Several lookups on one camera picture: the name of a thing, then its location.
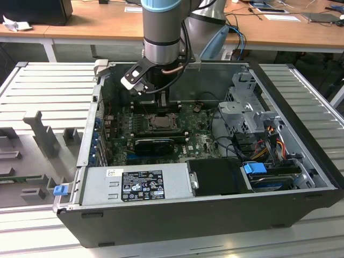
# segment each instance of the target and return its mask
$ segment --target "power supply label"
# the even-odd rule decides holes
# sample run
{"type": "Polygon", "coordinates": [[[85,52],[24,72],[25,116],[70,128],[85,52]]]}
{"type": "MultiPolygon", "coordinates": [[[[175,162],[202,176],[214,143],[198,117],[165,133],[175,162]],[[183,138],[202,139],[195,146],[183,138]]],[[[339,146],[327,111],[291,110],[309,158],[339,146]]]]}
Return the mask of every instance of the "power supply label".
{"type": "Polygon", "coordinates": [[[123,202],[165,199],[162,171],[122,173],[121,199],[123,202]]]}

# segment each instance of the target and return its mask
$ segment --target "paper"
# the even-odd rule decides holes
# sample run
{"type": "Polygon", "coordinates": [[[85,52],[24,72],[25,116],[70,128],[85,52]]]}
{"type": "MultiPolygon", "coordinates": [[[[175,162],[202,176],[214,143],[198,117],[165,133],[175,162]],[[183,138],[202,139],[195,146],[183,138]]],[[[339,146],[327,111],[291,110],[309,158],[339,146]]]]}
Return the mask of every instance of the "paper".
{"type": "Polygon", "coordinates": [[[142,7],[131,7],[131,6],[127,6],[124,9],[125,12],[142,12],[142,7]]]}
{"type": "Polygon", "coordinates": [[[2,24],[8,28],[10,31],[23,31],[23,30],[30,30],[32,27],[26,22],[26,21],[13,21],[10,19],[7,19],[5,16],[3,16],[4,22],[2,24]]]}
{"type": "Polygon", "coordinates": [[[285,22],[301,22],[295,16],[289,15],[264,15],[268,20],[283,20],[285,22]]]}

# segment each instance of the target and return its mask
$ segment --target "blue tab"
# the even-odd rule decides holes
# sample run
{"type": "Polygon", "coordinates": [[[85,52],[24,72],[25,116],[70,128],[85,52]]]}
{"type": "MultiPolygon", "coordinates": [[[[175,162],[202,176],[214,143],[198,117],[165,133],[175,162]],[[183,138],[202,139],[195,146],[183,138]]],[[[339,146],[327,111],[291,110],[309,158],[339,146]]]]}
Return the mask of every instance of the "blue tab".
{"type": "Polygon", "coordinates": [[[54,196],[68,195],[68,186],[67,185],[57,185],[54,188],[54,196]]]}
{"type": "Polygon", "coordinates": [[[263,163],[248,163],[243,168],[246,174],[267,173],[267,169],[263,163]]]}

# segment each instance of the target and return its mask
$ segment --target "black cable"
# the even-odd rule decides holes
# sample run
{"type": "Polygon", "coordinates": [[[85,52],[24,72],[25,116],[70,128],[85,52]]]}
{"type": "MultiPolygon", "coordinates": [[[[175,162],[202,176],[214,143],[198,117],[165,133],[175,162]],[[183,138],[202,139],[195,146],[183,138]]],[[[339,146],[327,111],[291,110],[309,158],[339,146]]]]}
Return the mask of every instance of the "black cable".
{"type": "Polygon", "coordinates": [[[209,4],[206,4],[206,5],[204,5],[204,6],[201,6],[201,7],[197,8],[196,10],[206,9],[206,8],[208,8],[209,6],[212,6],[215,2],[216,2],[216,0],[213,0],[213,1],[210,2],[209,4]]]}
{"type": "MultiPolygon", "coordinates": [[[[227,150],[234,153],[235,155],[238,155],[241,157],[241,159],[243,161],[250,161],[251,159],[247,156],[245,156],[240,150],[238,150],[237,148],[234,147],[234,150],[228,148],[227,146],[223,145],[221,142],[218,142],[219,139],[221,138],[226,138],[226,139],[230,139],[230,137],[225,137],[225,136],[221,136],[221,137],[217,137],[215,138],[214,137],[214,134],[213,134],[213,130],[212,130],[212,125],[213,125],[213,121],[214,121],[214,117],[215,117],[215,114],[216,112],[219,111],[218,107],[214,110],[214,113],[212,115],[212,118],[211,118],[211,121],[210,121],[210,128],[209,128],[209,131],[210,131],[210,135],[211,137],[214,139],[214,141],[216,141],[216,143],[221,146],[222,148],[225,148],[226,149],[226,153],[227,153],[227,150]]],[[[224,117],[222,116],[221,112],[220,112],[220,115],[221,115],[221,118],[223,119],[223,121],[225,122],[225,124],[227,125],[226,127],[229,128],[227,122],[225,121],[224,117]]]]}
{"type": "Polygon", "coordinates": [[[235,15],[234,13],[227,13],[227,14],[225,14],[226,20],[227,20],[227,22],[228,22],[229,24],[230,24],[230,21],[227,19],[227,16],[228,16],[228,15],[233,15],[233,16],[234,16],[234,18],[235,18],[235,23],[236,23],[236,27],[238,28],[238,31],[239,31],[239,33],[237,33],[237,34],[238,34],[238,37],[239,37],[239,42],[238,42],[238,45],[236,46],[236,48],[233,50],[233,53],[235,53],[235,52],[239,49],[239,46],[241,45],[241,36],[240,36],[240,35],[242,35],[242,37],[243,37],[243,48],[242,48],[242,52],[244,52],[245,47],[246,47],[246,42],[247,42],[246,36],[240,31],[239,23],[238,23],[238,19],[237,19],[236,15],[235,15]]]}
{"type": "Polygon", "coordinates": [[[201,91],[200,93],[197,94],[195,100],[199,101],[200,100],[199,98],[204,94],[209,94],[209,95],[213,96],[218,102],[221,102],[221,100],[219,100],[219,98],[216,97],[215,94],[210,92],[210,91],[201,91]]]}
{"type": "Polygon", "coordinates": [[[146,91],[145,94],[156,94],[156,93],[159,93],[159,92],[162,92],[166,89],[168,89],[169,87],[171,87],[176,81],[179,80],[179,78],[182,76],[182,74],[184,73],[185,71],[185,68],[186,66],[188,65],[188,63],[190,62],[191,60],[191,42],[190,42],[190,38],[189,38],[189,34],[188,34],[188,29],[185,25],[185,21],[182,22],[182,31],[183,31],[183,34],[184,34],[184,39],[185,39],[185,42],[186,42],[186,47],[188,48],[188,56],[187,56],[187,60],[186,62],[184,63],[184,68],[177,74],[177,76],[171,81],[169,82],[168,84],[166,84],[164,87],[162,88],[159,88],[159,89],[156,89],[156,90],[152,90],[152,91],[146,91]]]}
{"type": "Polygon", "coordinates": [[[260,17],[253,11],[252,8],[249,7],[249,8],[248,8],[248,11],[251,12],[251,13],[253,13],[254,15],[256,15],[256,16],[258,17],[259,20],[263,20],[262,18],[260,18],[260,17]]]}

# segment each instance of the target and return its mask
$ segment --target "smartphone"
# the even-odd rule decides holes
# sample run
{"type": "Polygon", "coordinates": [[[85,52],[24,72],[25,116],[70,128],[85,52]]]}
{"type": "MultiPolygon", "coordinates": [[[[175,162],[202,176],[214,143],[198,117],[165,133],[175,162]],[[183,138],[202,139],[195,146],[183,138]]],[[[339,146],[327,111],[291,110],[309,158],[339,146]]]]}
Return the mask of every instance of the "smartphone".
{"type": "Polygon", "coordinates": [[[283,9],[269,9],[269,8],[256,8],[260,12],[270,12],[270,13],[288,13],[283,9]]]}

